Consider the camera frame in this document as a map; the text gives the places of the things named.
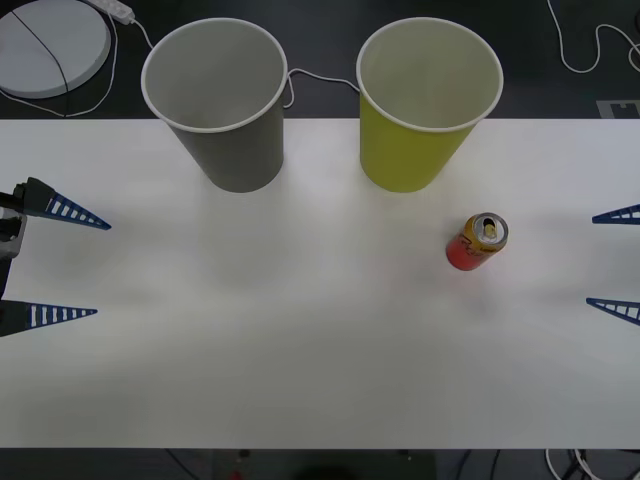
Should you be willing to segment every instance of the red can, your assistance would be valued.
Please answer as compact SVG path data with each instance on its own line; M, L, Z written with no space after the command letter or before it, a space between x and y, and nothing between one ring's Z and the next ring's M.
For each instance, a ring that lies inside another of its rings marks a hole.
M474 215L447 245L447 258L460 270L478 268L504 248L509 227L495 213Z

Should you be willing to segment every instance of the black cable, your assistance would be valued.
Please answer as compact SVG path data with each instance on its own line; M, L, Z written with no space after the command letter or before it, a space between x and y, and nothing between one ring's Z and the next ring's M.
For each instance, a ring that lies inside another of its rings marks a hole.
M571 459L571 465L569 465L569 467L567 468L567 471L564 472L564 475L562 476L562 480L569 480L571 478L571 476L576 473L576 470L578 470L578 468L580 468L580 464L578 463L578 459L575 458L575 456L571 455L572 451L569 450L569 458Z
M582 459L584 460L584 463L587 463L587 451L586 450L580 450L580 455L582 456ZM583 470L582 477L580 477L580 480L585 480L588 477L589 476L587 475L587 472L585 472Z
M464 455L460 459L460 463L458 463L458 470L456 471L456 480L460 480L462 476L462 469L464 468L464 464L469 460L469 455L471 455L471 450L467 450L464 452Z
M69 84L67 83L67 77L64 76L64 72L62 71L62 66L60 65L60 62L58 61L56 56L53 54L53 52L51 50L49 50L49 47L47 47L44 44L44 42L42 40L40 40L40 37L38 37L35 34L35 32L33 30L31 30L29 28L29 26L22 21L22 19L18 16L18 14L14 10L11 10L11 13L13 13L13 16L16 17L18 19L18 21L22 25L24 25L24 28L26 28L27 30L29 30L31 32L31 35L33 35L36 38L36 40L38 40L40 42L40 44L44 47L44 49L47 52L49 52L49 55L51 55L51 58L53 58L53 61L56 62L56 65L58 66L58 70L60 70L60 75L62 75L62 81L64 82L65 100L64 100L64 116L63 116L63 118L67 118L67 115L69 115Z
M198 477L196 477L191 470L189 470L184 463L182 463L180 461L180 459L178 457L176 457L175 453L173 453L171 450L169 450L168 448L164 449L165 452L167 452L169 454L169 456L171 458L173 458L173 461L176 462L178 464L178 466L182 469L182 471L184 473L186 473L187 475L189 475L191 477L192 480L200 480Z
M489 474L489 480L493 480L496 475L496 467L498 466L498 458L500 457L502 450L496 450L496 454L493 457L493 463L491 464L491 474Z

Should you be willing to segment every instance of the power strip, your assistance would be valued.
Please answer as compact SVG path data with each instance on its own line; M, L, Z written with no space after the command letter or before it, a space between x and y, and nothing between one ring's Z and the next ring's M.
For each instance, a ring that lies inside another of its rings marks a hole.
M129 25L135 19L133 10L118 0L84 0L85 3L96 8L96 10L111 15L114 20L123 25Z

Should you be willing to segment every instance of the cable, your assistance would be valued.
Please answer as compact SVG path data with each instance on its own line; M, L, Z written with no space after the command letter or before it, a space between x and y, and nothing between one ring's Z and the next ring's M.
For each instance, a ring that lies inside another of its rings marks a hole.
M111 27L113 28L113 35L115 37L114 47L113 47L113 63L111 64L111 79L109 80L109 87L107 88L107 92L100 99L100 101L96 103L92 108L90 108L89 110L85 110L84 112L72 113L71 115L67 115L68 117L79 117L80 115L85 115L87 113L93 112L96 108L98 108L102 104L102 102L105 101L105 99L109 96L109 93L111 92L111 87L113 86L113 79L116 76L116 60L118 59L118 32L116 31L116 24L113 23L113 18L111 17L111 15L107 14L107 17L109 17L109 21L111 22Z
M116 30L116 24L113 23L113 18L111 17L111 15L107 14L107 17L109 17L109 21L111 22L111 27L113 28L113 35L114 35L114 50L113 50L113 64L111 65L111 79L109 80L109 87L107 88L107 92L100 99L100 101L98 103L96 103L92 108L90 108L89 110L84 110L82 112L78 112L78 113L65 113L65 114L62 114L62 113L58 113L58 112L56 112L54 110L49 110L48 108L44 108L44 107L41 107L39 105L35 105L33 103L27 102L25 100L22 100L22 99L19 99L19 98L15 98L14 96L9 95L8 93L4 92L3 90L0 90L0 94L2 94L4 97L6 97L9 100L12 100L14 102L22 103L23 105L28 105L29 107L37 108L38 110L43 110L45 112L49 112L49 113L51 113L51 114L53 114L53 115L55 115L57 117L62 117L62 118L79 117L80 115L85 115L87 113L93 112L109 96L109 93L111 92L111 87L113 86L113 79L115 78L115 75L116 75L116 60L118 58L118 32ZM66 79L65 79L65 86L67 87L67 93L66 93L67 99L66 99L66 101L68 102L69 101L69 88L67 86Z
M573 476L573 474L576 473L576 470L580 468L580 464L578 463L578 460L576 460L575 455L572 455L571 450L568 450L568 452L569 452L569 459L571 460L571 465L569 465L569 468L567 468L567 471L564 472L564 475L562 476L562 480L569 480Z
M469 455L471 455L471 450L467 450L466 452L464 452L464 455L460 459L460 463L458 463L458 469L456 470L455 480L460 480L460 477L462 476L462 469L464 468L465 463L467 463L467 460L469 460Z
M176 462L176 464L182 469L182 471L184 473L186 473L187 475L189 475L191 477L192 480L200 480L198 477L196 477L191 470L189 470L184 463L182 463L180 461L180 459L178 457L176 457L175 453L173 453L171 450L169 450L168 448L164 449L165 452L167 452L169 454L169 456L171 458L173 458L173 461Z
M305 75L309 75L310 77L316 78L318 80L323 80L325 82L344 83L346 85L349 85L353 90L356 91L356 93L360 93L360 89L358 87L356 87L353 83L351 83L349 80L344 80L342 78L323 77L322 75L316 75L315 73L307 72L306 70L303 70L302 68L294 68L287 75L288 76L288 81L289 81L289 90L291 91L291 101L284 106L285 109L291 108L291 106L293 105L293 102L296 101L296 95L293 92L293 82L291 82L291 77L293 75L295 75L296 73L304 73Z
M65 100L64 100L64 116L63 116L63 118L65 118L67 115L69 115L69 84L67 83L67 77L65 76L64 71L62 70L62 66L60 65L60 62L58 61L56 56L53 54L53 52L51 50L49 50L49 47L47 47L44 44L44 42L40 39L40 37L38 37L38 35L36 35L36 33L29 28L29 25L27 25L26 23L24 23L22 21L22 19L18 16L18 14L15 12L15 10L11 10L11 13L24 26L24 28L26 28L27 30L29 30L29 32L31 32L31 35L33 35L35 37L35 39L38 40L38 42L40 42L40 45L42 45L44 47L44 49L47 52L49 52L49 55L51 55L51 58L53 58L53 61L56 62L56 65L58 66L58 70L60 70L60 75L62 76L62 81L64 82L64 90L65 90L66 97L65 97Z
M593 474L593 472L591 471L591 469L589 468L589 465L587 464L587 462L585 462L582 459L582 455L580 455L580 451L579 450L574 450L573 453L575 453L576 455L576 460L578 461L578 463L580 464L580 466L582 467L582 470L584 470L584 472L589 476L589 478L591 480L602 480L600 477L597 477Z
M493 480L496 475L496 467L498 466L498 458L502 450L496 450L496 454L493 457L493 463L491 464L491 473L489 474L489 480Z
M555 478L556 480L562 480L562 478L560 478L560 475L558 475L558 472L555 471L553 465L551 464L551 458L549 458L548 448L544 451L544 459L547 461L547 467L549 468L551 475L553 475L553 478Z
M142 34L144 35L144 39L147 41L147 45L149 45L149 48L153 50L153 43L151 43L151 40L149 40L149 35L147 35L147 31L144 29L142 24L135 19L131 20L131 23L135 23L138 26L138 28L142 30Z
M640 68L636 67L636 64L633 63L633 51L635 50L636 53L638 54L638 57L640 58L640 49L638 47L640 47L640 43L635 44L633 43L633 40L631 40L631 38L629 38L629 36L624 33L622 30L620 30L618 27L614 27L613 25L609 25L606 23L600 24L596 27L596 46L597 48L597 55L596 55L596 61L593 64L593 66L591 66L590 68L587 68L586 70L577 70L575 68L573 68L572 66L570 66L567 61L564 58L564 45L562 43L562 31L560 30L560 24L558 23L558 19L556 18L556 14L553 11L553 7L551 6L551 0L547 0L547 6L549 7L549 12L551 12L551 17L553 18L553 22L556 24L556 30L558 31L558 40L560 41L560 58L562 59L562 63L564 64L565 67L567 67L569 70L571 70L573 73L589 73L591 72L594 68L596 68L598 66L598 63L600 63L600 29L601 28L611 28L612 30L615 30L616 32L618 32L620 35L622 35L625 40L627 42L629 42L629 44L631 45L631 49L629 50L629 63L631 64L631 66L633 67L633 69L637 72L640 72Z

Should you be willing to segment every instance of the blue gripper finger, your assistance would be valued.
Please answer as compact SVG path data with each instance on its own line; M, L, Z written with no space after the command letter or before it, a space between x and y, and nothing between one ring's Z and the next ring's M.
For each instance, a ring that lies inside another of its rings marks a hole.
M95 309L0 301L0 336L48 327L98 313Z
M618 300L605 300L602 298L587 298L587 304L602 310L614 317L621 318L629 323L640 326L640 303L621 302Z
M593 223L640 225L640 205L612 210L591 218Z
M67 197L55 193L47 208L42 213L37 213L38 216L48 217L54 220L62 220L63 222L77 223L85 225L87 227L99 228L101 230L109 230L111 225L102 220L97 215L94 215L90 211L82 208L77 203L72 202Z

